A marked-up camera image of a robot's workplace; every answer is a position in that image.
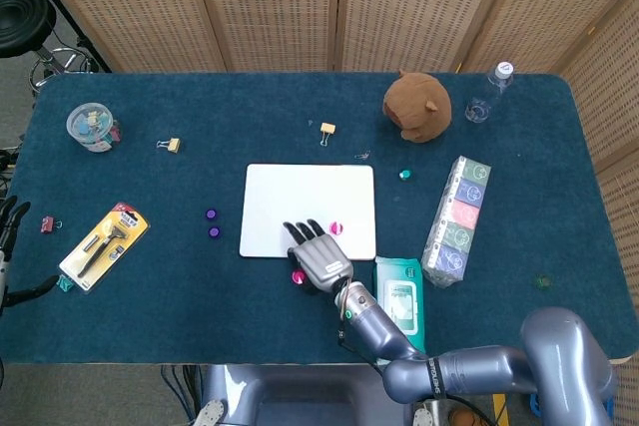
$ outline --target yellow packaging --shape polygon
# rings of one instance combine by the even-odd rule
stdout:
[[[88,292],[148,228],[138,212],[118,203],[62,260],[60,269]]]

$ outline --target bottle cap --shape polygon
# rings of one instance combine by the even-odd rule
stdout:
[[[510,62],[499,62],[499,65],[497,65],[495,69],[495,77],[500,80],[506,80],[514,71],[515,69]]]

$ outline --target floor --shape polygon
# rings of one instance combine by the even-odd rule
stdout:
[[[61,15],[56,32],[68,44],[76,35]],[[58,46],[50,38],[47,47]],[[0,148],[18,144],[31,118],[33,97],[27,77],[35,58],[24,55],[0,60]],[[492,410],[489,397],[478,398],[484,411]],[[299,424],[292,415],[299,410],[315,418],[313,408],[283,409],[274,405],[264,409],[264,423]],[[527,398],[513,396],[508,402],[510,424],[540,424],[531,416]],[[323,421],[325,424],[337,421]],[[74,426],[188,424],[174,396],[162,382],[158,365],[5,365],[5,380],[0,390],[0,423],[4,426]]]

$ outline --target robotic hand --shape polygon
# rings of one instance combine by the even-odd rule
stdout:
[[[539,395],[546,426],[611,425],[602,403],[616,389],[608,359],[584,321],[563,308],[531,313],[521,327],[524,351],[484,346],[427,357],[416,350],[372,295],[352,281],[352,263],[312,219],[285,222],[298,244],[289,258],[303,283],[334,296],[375,357],[390,360],[383,371],[388,396],[399,403],[450,394],[502,392]]]
[[[29,211],[29,202],[14,208],[18,199],[13,196],[0,203],[0,314],[4,308],[35,299],[49,292],[58,280],[58,275],[48,277],[35,288],[9,292],[8,277],[13,246],[18,236],[20,220]]]

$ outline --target paper clip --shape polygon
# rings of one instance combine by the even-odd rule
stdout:
[[[355,155],[356,160],[368,160],[370,157],[370,150],[366,150],[363,154]]]
[[[319,142],[319,144],[323,147],[327,147],[328,137],[335,133],[335,125],[322,123],[321,127],[319,127],[319,131],[321,132],[321,142]]]
[[[172,154],[176,154],[180,148],[180,139],[170,139],[165,142],[158,142],[156,144],[158,149],[167,149]]]

